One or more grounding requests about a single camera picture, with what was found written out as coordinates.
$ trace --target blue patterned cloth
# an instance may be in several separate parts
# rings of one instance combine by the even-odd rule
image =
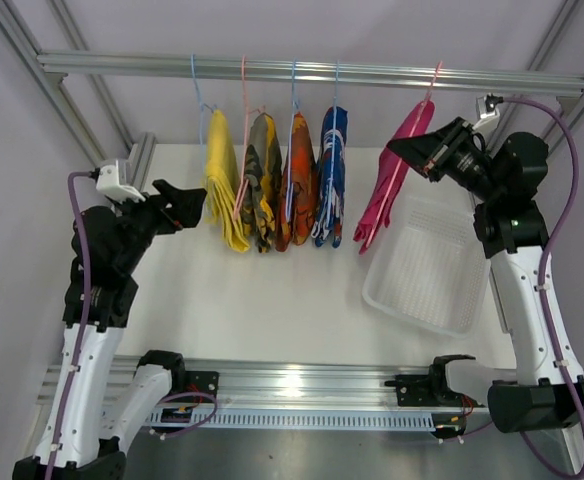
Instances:
[[[323,118],[321,128],[321,153],[319,154],[319,205],[316,221],[312,228],[312,238],[317,247],[323,245],[333,233],[332,246],[341,244],[343,234],[343,201],[345,196],[345,143],[347,141],[348,112],[336,107],[336,130],[334,135],[333,109],[330,107]],[[330,166],[334,149],[332,185],[330,188]]]

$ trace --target hanging rod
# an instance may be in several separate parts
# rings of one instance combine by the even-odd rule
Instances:
[[[184,78],[192,75],[190,56],[180,55],[62,50],[44,52],[38,60],[50,73]],[[241,79],[240,58],[201,56],[196,57],[195,67],[197,78]],[[287,82],[291,80],[292,62],[248,59],[245,73],[248,80]],[[332,83],[335,73],[334,63],[297,62],[295,78],[299,82]],[[339,82],[350,85],[428,87],[433,74],[433,67],[339,65]],[[580,97],[584,78],[531,71],[442,69],[434,86],[444,90]]]

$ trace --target white table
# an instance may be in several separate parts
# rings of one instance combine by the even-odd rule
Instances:
[[[239,254],[222,241],[220,226],[204,221],[157,237],[135,272],[139,292],[118,353],[163,349],[198,359],[396,366],[426,366],[437,355],[465,353],[488,366],[514,368],[489,286],[479,325],[460,340],[402,323],[364,302],[361,290],[376,249],[359,256],[352,235],[374,188],[379,153],[346,150],[344,238],[336,250],[308,241],[286,253],[252,248]],[[196,188],[201,174],[198,146],[157,145],[145,189],[158,178]],[[396,202],[417,194],[470,209],[467,192],[446,180],[429,184],[411,172]],[[383,239],[381,232],[377,247]]]

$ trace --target clothes hanger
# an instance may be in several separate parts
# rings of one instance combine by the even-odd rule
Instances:
[[[241,57],[241,84],[243,86],[243,109],[245,111],[245,116],[243,120],[243,161],[241,163],[241,181],[239,182],[239,190],[236,193],[236,200],[234,202],[234,211],[232,212],[232,217],[236,220],[239,218],[239,210],[241,204],[243,203],[243,198],[245,197],[245,192],[248,189],[248,182],[245,180],[245,154],[248,150],[248,122],[250,121],[250,115],[253,113],[263,113],[265,112],[265,105],[260,108],[255,108],[250,110],[250,102],[248,100],[248,88],[245,81],[245,55]]]
[[[195,66],[195,57],[194,54],[190,57],[190,66],[192,68],[192,81],[194,82],[194,89],[196,90],[196,101],[199,104],[199,147],[201,149],[201,165],[203,167],[203,172],[205,175],[205,164],[207,162],[206,150],[205,146],[203,145],[203,115],[205,113],[205,109],[207,108],[210,110],[210,113],[214,113],[217,109],[216,104],[211,107],[207,103],[203,102],[203,96],[201,95],[201,90],[199,89],[199,82],[196,79],[196,66]]]
[[[419,113],[417,114],[416,119],[414,120],[414,124],[412,125],[412,129],[410,130],[410,134],[408,135],[408,137],[411,137],[412,135],[414,135],[414,130],[416,129],[416,126],[419,124],[419,121],[421,120],[421,116],[423,115],[423,110],[425,110],[425,106],[430,101],[430,98],[432,98],[432,90],[434,89],[434,84],[436,83],[436,79],[438,78],[439,72],[441,71],[442,67],[443,67],[443,62],[439,62],[437,64],[436,68],[434,69],[434,75],[432,76],[432,81],[430,82],[430,85],[425,92],[425,98],[423,98],[423,101],[421,102],[421,108],[419,108]],[[385,195],[383,196],[383,201],[381,202],[381,207],[379,208],[379,211],[376,214],[376,219],[374,220],[374,225],[372,225],[372,230],[370,231],[368,238],[365,241],[365,248],[368,248],[370,246],[370,243],[372,243],[372,239],[374,239],[376,230],[379,228],[379,221],[380,221],[381,215],[383,213],[383,208],[385,208],[385,204],[388,201],[390,191],[392,190],[392,186],[394,185],[394,181],[396,180],[396,176],[399,173],[399,166],[400,165],[401,165],[401,161],[399,161],[396,164],[396,168],[394,169],[394,173],[392,174],[392,178],[390,179],[390,184],[388,185],[388,189],[385,192]]]
[[[288,135],[288,178],[285,192],[285,220],[290,221],[292,216],[292,131],[294,130],[294,116],[300,110],[299,99],[296,95],[296,62],[292,62],[292,118],[290,119],[290,133]]]
[[[332,158],[330,159],[330,176],[328,177],[328,211],[326,212],[327,224],[330,224],[332,215],[332,182],[334,181],[334,152],[336,150],[336,106],[339,97],[339,61],[336,61],[336,73],[334,82],[334,98],[332,101]]]

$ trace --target blue hanger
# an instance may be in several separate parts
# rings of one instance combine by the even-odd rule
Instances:
[[[194,80],[194,88],[196,90],[196,101],[199,104],[199,147],[201,148],[202,160],[201,164],[203,166],[203,171],[205,172],[205,163],[207,161],[207,155],[205,146],[203,145],[203,114],[205,109],[209,109],[210,112],[216,110],[216,105],[214,107],[209,106],[207,103],[203,103],[203,97],[201,96],[201,90],[199,89],[199,82],[196,79],[196,69],[194,68],[194,54],[190,57],[190,66],[192,67],[192,80]]]
[[[292,118],[290,119],[290,134],[288,135],[288,189],[285,193],[285,219],[290,221],[292,216],[292,130],[294,116],[300,109],[299,99],[296,96],[296,58],[292,62]]]
[[[336,61],[336,74],[334,82],[334,98],[332,100],[332,158],[330,159],[330,176],[328,181],[328,211],[326,213],[327,224],[330,224],[332,214],[332,183],[334,182],[334,152],[336,150],[336,105],[339,97],[339,61]]]

